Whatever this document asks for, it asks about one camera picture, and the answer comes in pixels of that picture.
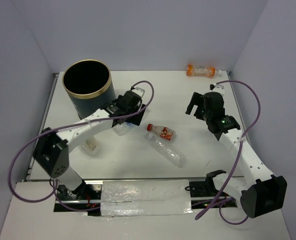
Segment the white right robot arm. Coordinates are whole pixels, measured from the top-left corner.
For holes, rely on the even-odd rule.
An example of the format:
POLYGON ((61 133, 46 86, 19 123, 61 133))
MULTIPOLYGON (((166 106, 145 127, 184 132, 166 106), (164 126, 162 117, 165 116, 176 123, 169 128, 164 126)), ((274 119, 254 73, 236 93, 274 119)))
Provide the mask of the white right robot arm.
POLYGON ((205 190, 209 195, 226 193, 235 198, 237 205, 249 218, 270 213, 283 207, 287 182, 282 176, 275 176, 260 160, 246 138, 242 129, 232 116, 225 114, 224 100, 218 92, 200 94, 194 92, 186 109, 206 122, 208 130, 238 160, 232 171, 239 169, 245 181, 229 177, 224 170, 216 170, 206 175, 205 190))

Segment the long clear plastic bottle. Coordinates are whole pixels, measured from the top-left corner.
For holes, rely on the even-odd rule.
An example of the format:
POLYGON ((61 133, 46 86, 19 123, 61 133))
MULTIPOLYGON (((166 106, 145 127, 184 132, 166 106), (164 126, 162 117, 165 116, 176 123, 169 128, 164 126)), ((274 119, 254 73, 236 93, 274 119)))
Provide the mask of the long clear plastic bottle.
POLYGON ((146 135, 146 139, 158 153, 160 153, 173 165, 175 165, 178 168, 184 167, 186 163, 185 156, 172 144, 154 135, 153 133, 148 133, 146 135))

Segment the square clear white-cap bottle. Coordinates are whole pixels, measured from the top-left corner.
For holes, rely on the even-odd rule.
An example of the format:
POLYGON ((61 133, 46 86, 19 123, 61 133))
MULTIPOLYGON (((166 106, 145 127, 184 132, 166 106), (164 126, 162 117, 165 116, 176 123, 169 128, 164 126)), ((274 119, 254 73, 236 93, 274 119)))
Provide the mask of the square clear white-cap bottle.
POLYGON ((93 154, 97 148, 97 141, 94 136, 88 138, 81 144, 81 148, 88 154, 93 154))

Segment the orange label plastic bottle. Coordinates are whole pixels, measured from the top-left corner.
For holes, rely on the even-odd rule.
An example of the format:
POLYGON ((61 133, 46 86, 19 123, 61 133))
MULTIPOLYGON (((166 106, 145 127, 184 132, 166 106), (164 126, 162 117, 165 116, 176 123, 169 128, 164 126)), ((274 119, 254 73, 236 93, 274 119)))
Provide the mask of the orange label plastic bottle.
POLYGON ((189 77, 205 77, 211 79, 221 76, 221 73, 220 70, 213 66, 188 64, 186 68, 186 75, 189 77))

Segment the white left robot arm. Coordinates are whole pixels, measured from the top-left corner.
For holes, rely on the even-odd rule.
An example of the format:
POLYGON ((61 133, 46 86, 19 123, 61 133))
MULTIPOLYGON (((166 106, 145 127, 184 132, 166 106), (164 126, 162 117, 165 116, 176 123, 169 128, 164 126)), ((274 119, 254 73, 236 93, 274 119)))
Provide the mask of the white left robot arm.
POLYGON ((46 128, 42 131, 33 153, 33 158, 52 178, 62 183, 68 194, 74 199, 84 198, 91 192, 85 181, 70 167, 69 153, 76 147, 90 140, 94 135, 109 130, 123 122, 139 125, 143 112, 134 116, 128 115, 142 109, 144 90, 136 87, 124 95, 103 105, 88 117, 79 121, 83 124, 76 128, 54 131, 46 128))

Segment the red cap red-label bottle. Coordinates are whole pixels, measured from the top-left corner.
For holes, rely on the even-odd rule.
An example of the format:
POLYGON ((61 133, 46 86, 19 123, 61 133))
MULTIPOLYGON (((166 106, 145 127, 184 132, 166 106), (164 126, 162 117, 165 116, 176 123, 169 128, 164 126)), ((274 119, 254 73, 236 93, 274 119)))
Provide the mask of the red cap red-label bottle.
POLYGON ((171 141, 175 136, 174 130, 165 126, 153 125, 151 123, 147 125, 147 131, 154 133, 155 135, 167 141, 171 141))

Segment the silver foil tape sheet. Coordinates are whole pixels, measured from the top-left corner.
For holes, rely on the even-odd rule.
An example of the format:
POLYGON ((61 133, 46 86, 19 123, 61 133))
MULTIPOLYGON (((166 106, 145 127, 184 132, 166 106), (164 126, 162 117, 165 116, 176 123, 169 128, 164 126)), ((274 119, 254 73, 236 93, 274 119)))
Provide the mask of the silver foil tape sheet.
POLYGON ((109 217, 171 216, 192 213, 189 181, 105 181, 101 192, 101 215, 109 217))

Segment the crushed clear blue-label bottle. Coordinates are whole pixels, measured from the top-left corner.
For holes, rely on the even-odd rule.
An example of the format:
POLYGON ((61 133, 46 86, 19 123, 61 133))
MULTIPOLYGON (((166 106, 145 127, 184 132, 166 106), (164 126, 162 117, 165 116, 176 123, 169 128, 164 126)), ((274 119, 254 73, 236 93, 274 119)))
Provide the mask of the crushed clear blue-label bottle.
POLYGON ((124 122, 122 124, 117 124, 115 125, 112 130, 114 131, 115 134, 118 136, 122 136, 126 133, 128 133, 131 130, 131 124, 128 122, 124 122))

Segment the black bin with gold rim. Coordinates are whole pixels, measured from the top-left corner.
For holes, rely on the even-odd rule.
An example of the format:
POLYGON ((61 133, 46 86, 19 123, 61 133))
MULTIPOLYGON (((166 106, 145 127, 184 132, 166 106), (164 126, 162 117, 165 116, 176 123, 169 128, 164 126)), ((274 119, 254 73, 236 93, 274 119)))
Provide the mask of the black bin with gold rim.
POLYGON ((116 98, 111 72, 98 60, 74 63, 64 72, 62 84, 80 119, 116 98))

